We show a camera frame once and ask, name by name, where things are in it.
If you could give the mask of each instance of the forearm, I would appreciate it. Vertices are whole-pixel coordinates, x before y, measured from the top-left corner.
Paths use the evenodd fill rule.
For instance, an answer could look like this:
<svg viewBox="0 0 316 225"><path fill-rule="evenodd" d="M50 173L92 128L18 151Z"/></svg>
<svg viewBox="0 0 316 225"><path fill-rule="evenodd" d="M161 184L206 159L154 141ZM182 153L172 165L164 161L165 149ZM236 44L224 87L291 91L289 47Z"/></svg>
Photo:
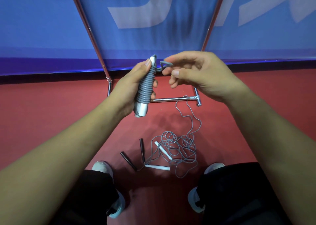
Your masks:
<svg viewBox="0 0 316 225"><path fill-rule="evenodd" d="M314 224L316 143L246 87L227 106L292 222Z"/></svg>
<svg viewBox="0 0 316 225"><path fill-rule="evenodd" d="M105 100L0 172L1 224L43 224L121 120Z"/></svg>

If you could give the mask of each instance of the leg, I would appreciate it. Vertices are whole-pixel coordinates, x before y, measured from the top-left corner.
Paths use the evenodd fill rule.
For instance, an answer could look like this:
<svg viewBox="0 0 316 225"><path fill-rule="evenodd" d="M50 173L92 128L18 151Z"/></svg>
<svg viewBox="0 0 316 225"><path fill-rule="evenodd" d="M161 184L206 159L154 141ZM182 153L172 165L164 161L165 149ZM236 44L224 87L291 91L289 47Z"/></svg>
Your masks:
<svg viewBox="0 0 316 225"><path fill-rule="evenodd" d="M104 161L85 170L50 222L53 224L106 224L125 207L113 184L113 171Z"/></svg>
<svg viewBox="0 0 316 225"><path fill-rule="evenodd" d="M258 163L208 168L195 196L203 224L291 224Z"/></svg>

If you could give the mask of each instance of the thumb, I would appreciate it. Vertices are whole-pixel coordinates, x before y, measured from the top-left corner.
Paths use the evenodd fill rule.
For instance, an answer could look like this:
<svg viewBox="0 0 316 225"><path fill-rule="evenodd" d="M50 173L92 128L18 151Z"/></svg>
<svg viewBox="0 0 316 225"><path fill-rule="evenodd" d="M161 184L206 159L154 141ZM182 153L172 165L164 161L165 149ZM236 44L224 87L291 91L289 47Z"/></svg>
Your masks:
<svg viewBox="0 0 316 225"><path fill-rule="evenodd" d="M197 84L199 84L201 81L200 71L196 71L192 69L185 69L185 68L175 69L171 72L171 74L178 79L188 80Z"/></svg>
<svg viewBox="0 0 316 225"><path fill-rule="evenodd" d="M147 60L145 63L138 65L139 68L132 73L132 83L138 83L150 70L151 60Z"/></svg>

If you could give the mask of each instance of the sneaker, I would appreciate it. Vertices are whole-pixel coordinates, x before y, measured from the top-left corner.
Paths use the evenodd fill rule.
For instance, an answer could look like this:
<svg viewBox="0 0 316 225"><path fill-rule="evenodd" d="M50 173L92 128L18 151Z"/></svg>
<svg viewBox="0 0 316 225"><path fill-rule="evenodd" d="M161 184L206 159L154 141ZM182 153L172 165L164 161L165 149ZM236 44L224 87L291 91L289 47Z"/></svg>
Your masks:
<svg viewBox="0 0 316 225"><path fill-rule="evenodd" d="M220 167L224 167L225 165L223 163L213 163L207 169L205 170L204 174L208 174L212 172L213 170L216 170ZM197 193L197 187L193 188L189 194L188 194L188 201L191 206L191 208L196 211L197 213L201 213L205 210L205 205L203 207L198 206L200 201L200 197Z"/></svg>
<svg viewBox="0 0 316 225"><path fill-rule="evenodd" d="M93 167L92 170L94 171L100 171L106 174L109 174L113 179L113 170L111 169L110 165L105 161L97 161ZM108 215L110 218L117 218L124 210L125 208L125 199L123 195L118 192L118 200L116 200L109 209L110 215Z"/></svg>

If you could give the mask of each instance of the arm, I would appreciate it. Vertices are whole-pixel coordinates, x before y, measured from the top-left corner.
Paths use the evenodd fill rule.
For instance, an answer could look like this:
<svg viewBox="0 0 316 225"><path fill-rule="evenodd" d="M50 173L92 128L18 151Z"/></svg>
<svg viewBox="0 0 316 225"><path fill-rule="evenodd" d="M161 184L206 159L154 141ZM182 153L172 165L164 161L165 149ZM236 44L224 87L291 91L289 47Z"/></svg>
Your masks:
<svg viewBox="0 0 316 225"><path fill-rule="evenodd" d="M256 96L214 54L182 52L165 61L175 64L172 88L192 84L224 102L294 224L315 224L316 143Z"/></svg>
<svg viewBox="0 0 316 225"><path fill-rule="evenodd" d="M0 171L0 224L49 222L117 124L132 112L138 82L149 69L150 63L137 64L97 108Z"/></svg>

